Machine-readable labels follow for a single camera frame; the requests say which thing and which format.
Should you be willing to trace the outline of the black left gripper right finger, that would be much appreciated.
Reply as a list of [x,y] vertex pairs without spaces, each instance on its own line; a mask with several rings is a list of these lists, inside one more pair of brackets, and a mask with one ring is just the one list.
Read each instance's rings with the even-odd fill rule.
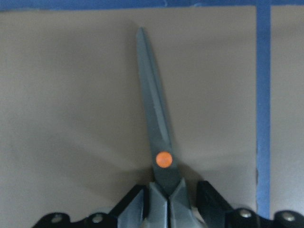
[[206,225],[225,225],[226,215],[233,211],[232,206],[206,180],[197,183],[196,206]]

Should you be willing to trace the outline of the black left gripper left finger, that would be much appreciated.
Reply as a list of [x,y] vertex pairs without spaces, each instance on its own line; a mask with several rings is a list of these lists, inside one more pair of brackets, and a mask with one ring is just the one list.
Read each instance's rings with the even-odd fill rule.
[[113,228],[140,228],[146,217],[147,187],[135,185],[109,212]]

